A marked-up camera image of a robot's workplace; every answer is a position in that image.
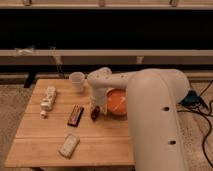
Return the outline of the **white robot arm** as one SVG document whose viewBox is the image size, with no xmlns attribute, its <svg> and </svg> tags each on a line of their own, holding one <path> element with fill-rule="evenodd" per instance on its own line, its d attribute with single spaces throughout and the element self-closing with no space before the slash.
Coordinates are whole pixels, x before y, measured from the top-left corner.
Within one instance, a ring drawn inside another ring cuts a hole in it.
<svg viewBox="0 0 213 171">
<path fill-rule="evenodd" d="M 113 73 L 104 67 L 87 81 L 97 105 L 108 88 L 126 91 L 126 108 L 136 171 L 189 171 L 176 105 L 189 91 L 187 76 L 177 69 Z"/>
</svg>

